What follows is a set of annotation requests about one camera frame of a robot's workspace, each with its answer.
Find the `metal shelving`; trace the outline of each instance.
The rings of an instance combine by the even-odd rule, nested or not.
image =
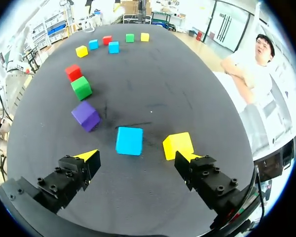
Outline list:
[[[42,17],[41,21],[38,20],[32,24],[31,40],[38,49],[42,49],[56,41],[68,37],[68,32],[66,32],[65,29],[66,26],[72,25],[73,22],[70,5],[59,8]],[[24,47],[25,51],[30,48],[28,45],[27,43]]]

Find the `black tabletop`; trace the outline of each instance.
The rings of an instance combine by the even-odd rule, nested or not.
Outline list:
[[[140,42],[140,33],[150,42]],[[126,43],[125,34],[135,42]],[[110,55],[102,37],[120,42]],[[75,48],[99,39],[99,49],[78,58]],[[93,94],[86,100],[102,122],[85,132],[71,111],[80,103],[65,74],[77,64]],[[144,129],[140,156],[115,151],[118,126]],[[197,236],[209,230],[216,214],[196,192],[189,192],[166,161],[162,141],[189,132],[195,154],[209,154],[217,166],[249,184],[253,161],[240,117],[207,66],[171,32],[152,25],[110,25],[70,36],[44,62],[17,109],[8,141],[9,178],[28,179],[53,171],[62,156],[99,149],[101,168],[85,192],[58,215],[110,233],[171,237]]]

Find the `white shirt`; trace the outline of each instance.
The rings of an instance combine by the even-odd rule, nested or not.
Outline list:
[[[230,57],[239,68],[246,69],[254,76],[255,87],[252,88],[251,91],[255,95],[257,102],[266,100],[272,89],[272,79],[269,74],[268,67],[263,67],[257,64],[254,52],[245,53],[242,50],[238,50],[231,54]],[[232,77],[225,73],[214,72],[214,74],[229,94],[237,111],[239,113],[242,112],[247,106],[247,103],[239,94]]]
[[[254,52],[238,50],[230,55],[232,61],[241,69],[254,76],[255,87],[251,89],[257,100],[262,100],[272,89],[272,79],[268,67],[261,66],[255,59]]]

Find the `man's arm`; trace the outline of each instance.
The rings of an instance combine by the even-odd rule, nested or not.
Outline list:
[[[245,82],[237,76],[231,76],[235,85],[239,91],[241,97],[246,101],[247,104],[253,104],[256,100],[255,95],[252,91],[247,87]]]
[[[236,66],[231,57],[226,57],[225,59],[223,59],[221,62],[221,66],[229,75],[234,75],[243,79],[243,71]]]
[[[234,61],[234,59],[241,60],[241,55],[242,54],[238,51],[233,53],[231,56],[222,60],[221,66],[227,74],[231,76],[237,76],[245,82],[248,88],[252,89],[255,87],[253,75],[236,66]]]

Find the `red cube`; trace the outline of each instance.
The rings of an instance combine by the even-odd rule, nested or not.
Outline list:
[[[112,36],[104,36],[103,37],[103,44],[108,45],[110,42],[112,42]]]
[[[68,79],[73,82],[82,77],[81,69],[78,65],[73,64],[65,69]]]

